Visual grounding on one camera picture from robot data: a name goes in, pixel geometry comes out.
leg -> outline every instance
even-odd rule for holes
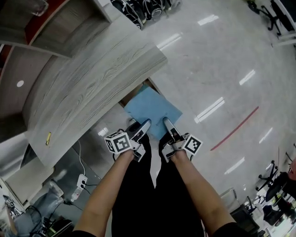
[[[201,220],[188,194],[185,184],[173,162],[166,163],[161,151],[167,133],[159,145],[161,170],[156,180],[155,200],[158,224],[163,236],[203,236]]]
[[[151,147],[148,135],[142,138],[145,155],[132,161],[126,171],[112,209],[112,236],[140,236],[150,230],[154,186],[150,176]]]

yellow object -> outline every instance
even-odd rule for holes
[[[45,145],[48,146],[50,140],[51,132],[48,134]]]

white marker cube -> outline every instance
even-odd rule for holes
[[[111,153],[120,154],[132,148],[126,132],[114,132],[104,138]]]
[[[191,155],[195,156],[202,144],[203,142],[201,140],[197,139],[193,135],[190,135],[184,143],[184,145],[182,146],[182,149],[188,151]]]

white circular hole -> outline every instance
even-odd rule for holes
[[[17,83],[17,87],[21,87],[23,84],[24,84],[24,81],[19,81],[19,82]]]

power outlet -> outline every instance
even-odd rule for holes
[[[87,181],[87,177],[84,176],[83,174],[80,174],[77,181],[77,187],[84,188],[86,181]]]

